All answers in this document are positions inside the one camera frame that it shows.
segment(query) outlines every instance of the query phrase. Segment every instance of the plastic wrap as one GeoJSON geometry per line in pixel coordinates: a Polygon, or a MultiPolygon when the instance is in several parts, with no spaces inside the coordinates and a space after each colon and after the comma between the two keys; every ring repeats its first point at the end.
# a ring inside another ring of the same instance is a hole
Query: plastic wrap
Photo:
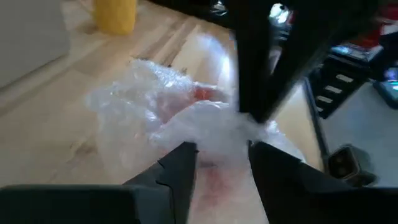
{"type": "Polygon", "coordinates": [[[121,81],[87,99],[98,114],[99,153],[116,182],[134,177],[182,142],[195,142],[199,153],[190,223],[264,223],[247,140],[265,141],[304,158],[275,121],[258,125],[237,113],[230,101],[215,86],[140,60],[121,81]]]}

